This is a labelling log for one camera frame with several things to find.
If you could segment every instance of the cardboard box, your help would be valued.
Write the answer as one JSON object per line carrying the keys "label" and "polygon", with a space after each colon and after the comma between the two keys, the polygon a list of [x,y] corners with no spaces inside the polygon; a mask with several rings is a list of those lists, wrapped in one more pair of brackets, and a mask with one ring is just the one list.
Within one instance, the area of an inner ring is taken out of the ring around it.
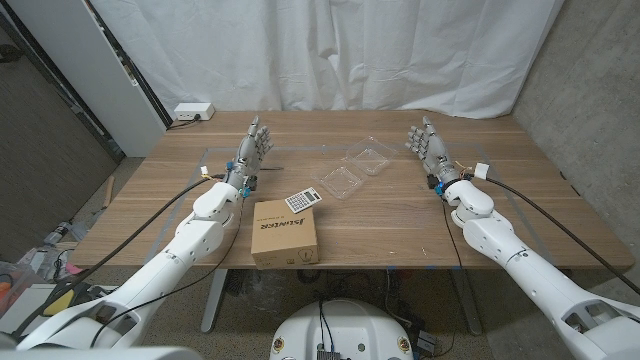
{"label": "cardboard box", "polygon": [[313,208],[294,214],[284,200],[256,203],[251,255],[260,270],[317,263]]}

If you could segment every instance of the white power strip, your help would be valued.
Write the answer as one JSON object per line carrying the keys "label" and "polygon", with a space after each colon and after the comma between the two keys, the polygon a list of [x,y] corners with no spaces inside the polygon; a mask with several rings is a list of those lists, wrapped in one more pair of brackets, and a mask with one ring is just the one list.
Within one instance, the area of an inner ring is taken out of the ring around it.
{"label": "white power strip", "polygon": [[178,120],[193,120],[194,116],[200,115],[200,120],[209,120],[216,112],[211,103],[180,103],[173,110],[178,116]]}

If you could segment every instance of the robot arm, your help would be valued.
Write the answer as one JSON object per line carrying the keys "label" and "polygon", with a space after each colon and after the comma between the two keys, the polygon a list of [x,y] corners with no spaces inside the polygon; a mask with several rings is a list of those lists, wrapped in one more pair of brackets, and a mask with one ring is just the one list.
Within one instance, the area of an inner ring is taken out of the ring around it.
{"label": "robot arm", "polygon": [[[89,349],[102,324],[118,314],[171,292],[183,275],[201,258],[220,247],[224,228],[232,223],[233,207],[248,187],[255,186],[260,163],[271,149],[269,130],[258,130],[256,116],[242,140],[227,175],[193,204],[193,212],[177,227],[175,237],[153,259],[113,293],[68,308],[34,329],[17,350],[41,344]],[[139,345],[164,299],[130,311],[104,328],[95,348],[125,348]]]}
{"label": "robot arm", "polygon": [[491,197],[459,177],[426,117],[423,124],[425,130],[411,128],[406,146],[418,154],[427,174],[440,181],[436,192],[456,206],[451,218],[466,242],[507,271],[577,359],[635,358],[640,352],[640,308],[585,291],[531,250],[493,209]]}

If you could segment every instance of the white robot body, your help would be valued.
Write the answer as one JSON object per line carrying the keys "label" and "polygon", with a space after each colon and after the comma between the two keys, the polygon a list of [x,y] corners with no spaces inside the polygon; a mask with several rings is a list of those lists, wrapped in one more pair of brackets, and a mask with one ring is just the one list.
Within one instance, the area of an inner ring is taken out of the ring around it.
{"label": "white robot body", "polygon": [[[324,317],[340,359],[413,359],[407,333],[391,316],[362,301],[336,299],[322,303]],[[273,337],[270,359],[315,359],[318,349],[331,350],[327,326],[320,326],[320,306],[307,305],[280,325]],[[280,340],[282,348],[276,344]]]}

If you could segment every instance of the calculator keypad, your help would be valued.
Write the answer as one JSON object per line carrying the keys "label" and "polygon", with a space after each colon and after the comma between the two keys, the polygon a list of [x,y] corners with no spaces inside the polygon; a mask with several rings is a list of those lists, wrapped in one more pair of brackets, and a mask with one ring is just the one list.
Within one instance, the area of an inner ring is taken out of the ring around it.
{"label": "calculator keypad", "polygon": [[291,205],[291,207],[293,207],[294,212],[303,210],[310,204],[309,200],[304,198],[304,196],[302,195],[292,196],[287,199],[287,202],[289,203],[289,205]]}

